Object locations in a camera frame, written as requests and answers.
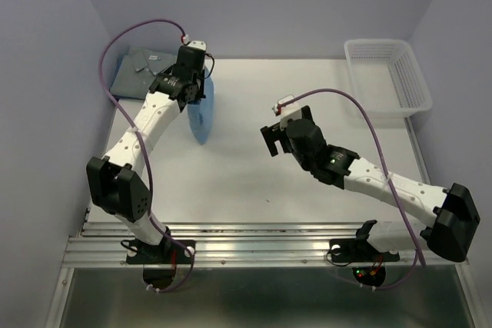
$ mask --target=blue object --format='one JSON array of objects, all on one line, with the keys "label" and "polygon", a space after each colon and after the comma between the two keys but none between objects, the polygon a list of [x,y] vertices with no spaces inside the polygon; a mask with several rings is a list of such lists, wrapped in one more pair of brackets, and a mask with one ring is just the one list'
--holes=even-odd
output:
[{"label": "blue object", "polygon": [[202,145],[208,140],[214,120],[214,82],[211,78],[205,79],[204,94],[205,98],[201,99],[199,103],[188,104],[191,132],[198,143]]}]

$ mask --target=white basket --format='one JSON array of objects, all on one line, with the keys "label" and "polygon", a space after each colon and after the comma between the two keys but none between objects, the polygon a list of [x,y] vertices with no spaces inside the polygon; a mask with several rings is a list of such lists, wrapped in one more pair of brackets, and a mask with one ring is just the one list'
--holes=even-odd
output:
[{"label": "white basket", "polygon": [[411,46],[402,40],[345,42],[356,99],[371,117],[406,118],[432,107]]}]

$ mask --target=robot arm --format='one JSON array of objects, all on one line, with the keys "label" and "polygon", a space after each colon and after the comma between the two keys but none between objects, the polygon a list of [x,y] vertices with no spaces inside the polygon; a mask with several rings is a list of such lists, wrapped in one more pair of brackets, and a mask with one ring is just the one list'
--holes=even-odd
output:
[{"label": "robot arm", "polygon": [[[181,46],[171,70],[159,74],[149,88],[135,118],[147,154],[186,104],[198,103],[204,97],[205,52],[201,41]],[[133,128],[102,159],[93,157],[86,168],[94,205],[126,224],[145,253],[159,258],[170,247],[161,232],[169,230],[151,212],[151,193],[140,177],[143,169],[143,152]]]},{"label": "robot arm", "polygon": [[[279,141],[284,153],[292,154],[320,182],[396,205],[383,171],[353,151],[327,144],[308,106],[290,104],[280,116],[277,124],[261,129],[272,156],[278,154],[275,143]],[[421,222],[412,227],[420,231],[423,246],[445,259],[464,261],[480,223],[470,191],[459,184],[447,190],[397,174],[390,173],[390,177],[405,212]],[[375,220],[366,222],[355,239],[336,240],[336,244],[340,249],[333,259],[341,263],[372,261],[377,254],[414,248],[402,223]]]}]

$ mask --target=purple cable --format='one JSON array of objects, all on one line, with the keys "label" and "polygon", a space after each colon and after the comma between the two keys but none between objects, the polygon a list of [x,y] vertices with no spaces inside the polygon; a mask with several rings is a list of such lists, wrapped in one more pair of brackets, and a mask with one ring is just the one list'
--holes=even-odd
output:
[{"label": "purple cable", "polygon": [[[400,286],[414,272],[415,266],[417,265],[417,260],[418,260],[418,257],[417,257],[417,251],[416,251],[415,252],[415,257],[414,257],[414,262],[412,263],[412,266],[410,267],[410,269],[409,269],[407,275],[405,275],[405,277],[401,278],[400,280],[398,280],[395,283],[388,284],[387,286],[375,287],[374,289],[375,290],[383,290],[384,291],[384,290],[391,290],[392,288],[396,288],[396,287]],[[331,276],[337,278],[338,280],[343,280],[344,282],[353,284],[353,285],[358,286],[358,287],[366,287],[366,288],[372,289],[372,286],[367,286],[367,285],[362,284],[362,283],[354,282],[353,280],[347,280],[347,279],[345,279],[343,277],[339,277],[339,276],[336,276],[334,274],[331,274]]]},{"label": "purple cable", "polygon": [[362,113],[364,116],[364,120],[367,123],[367,126],[369,127],[369,130],[371,131],[372,138],[374,139],[374,143],[376,144],[377,148],[377,153],[379,154],[379,159],[381,161],[381,167],[383,168],[384,176],[387,178],[388,185],[390,186],[391,193],[393,194],[394,201],[396,202],[397,208],[400,211],[401,217],[403,218],[403,222],[405,223],[405,227],[408,229],[408,233],[410,234],[410,237],[412,241],[414,242],[415,249],[417,251],[417,256],[418,260],[421,262],[422,267],[426,266],[425,259],[424,259],[424,253],[422,252],[422,248],[418,242],[417,236],[415,235],[414,230],[412,229],[412,226],[410,225],[410,221],[408,220],[407,214],[405,213],[405,209],[403,208],[403,205],[400,202],[400,198],[398,196],[396,188],[394,188],[393,181],[391,180],[390,176],[390,171],[387,169],[386,161],[384,159],[383,155],[383,149],[381,149],[381,143],[379,142],[379,139],[377,138],[376,131],[374,130],[374,126],[371,123],[371,119],[369,119],[369,116],[367,116],[366,111],[362,107],[361,104],[357,100],[355,100],[352,96],[347,94],[346,92],[343,92],[341,90],[337,90],[334,88],[319,88],[317,90],[309,91],[306,92],[305,94],[301,94],[297,96],[296,98],[293,98],[289,101],[286,101],[282,104],[278,105],[278,108],[283,108],[289,104],[292,104],[296,101],[299,101],[301,99],[306,98],[307,96],[313,95],[313,94],[319,94],[321,92],[331,92],[333,94],[339,94],[341,96],[346,97],[348,100],[350,100],[352,103],[355,104],[355,106],[359,109],[359,111]]},{"label": "purple cable", "polygon": [[[105,91],[106,95],[108,96],[109,100],[111,100],[111,102],[115,105],[115,107],[123,114],[123,116],[125,117],[126,121],[130,124],[130,126],[132,128],[136,128],[136,125],[135,125],[135,122],[133,121],[133,119],[130,117],[130,115],[126,112],[126,110],[121,106],[121,104],[115,99],[115,97],[111,94],[111,92],[109,91],[108,87],[106,86],[106,80],[105,80],[105,77],[104,77],[104,74],[103,74],[103,71],[102,71],[102,66],[103,66],[103,63],[104,63],[104,60],[105,60],[105,56],[106,54],[108,53],[108,50],[109,48],[121,37],[123,36],[124,34],[126,34],[127,32],[130,32],[131,30],[134,30],[138,27],[141,27],[143,25],[148,25],[150,23],[168,23],[168,24],[171,24],[171,25],[174,25],[176,26],[177,28],[179,28],[179,30],[181,31],[181,41],[183,41],[183,37],[186,36],[186,32],[185,30],[181,27],[181,25],[179,25],[177,22],[174,22],[170,19],[165,19],[165,18],[156,18],[156,19],[150,19],[148,21],[143,21],[143,22],[140,22],[140,23],[137,23],[136,25],[133,25],[129,28],[126,28],[125,30],[123,30],[122,32],[120,32],[119,34],[117,34],[112,40],[110,40],[110,42],[105,46],[104,50],[102,51],[101,53],[101,57],[99,57],[99,65],[98,65],[98,72],[99,72],[99,82],[101,83],[101,86],[102,86],[102,89]],[[152,178],[152,171],[151,171],[151,165],[150,165],[150,160],[149,160],[149,157],[148,157],[148,152],[147,152],[147,149],[145,147],[145,143],[144,143],[144,138],[141,136],[141,133],[138,132],[138,130],[135,131],[135,136],[137,137],[137,140],[138,140],[138,143],[140,144],[140,147],[141,147],[141,153],[142,153],[142,157],[144,158],[144,162],[145,162],[145,166],[147,168],[147,175],[148,175],[148,189],[150,191],[150,194],[151,194],[151,199],[153,197],[153,194],[154,194],[154,180]],[[149,219],[152,223],[152,225],[154,226],[154,228],[165,238],[167,238],[168,240],[170,240],[173,244],[181,247],[183,250],[187,250],[187,247],[182,244],[181,242],[179,241],[176,241],[174,238],[172,238],[171,236],[169,236],[167,233],[165,233],[165,231],[163,231],[155,222],[154,218],[152,217],[151,215],[151,210],[150,210],[151,207],[149,207],[149,210],[148,210],[148,216],[149,216]],[[191,266],[190,266],[190,269],[188,271],[188,274],[186,275],[186,277],[179,283],[177,283],[175,286],[172,286],[172,287],[169,287],[169,288],[166,288],[164,290],[159,290],[157,291],[156,289],[154,289],[155,292],[170,292],[170,291],[173,291],[173,290],[176,290],[178,287],[180,287],[187,279],[188,277],[190,276],[192,270],[193,270],[193,266],[194,266],[194,253],[193,255],[191,255]]]}]

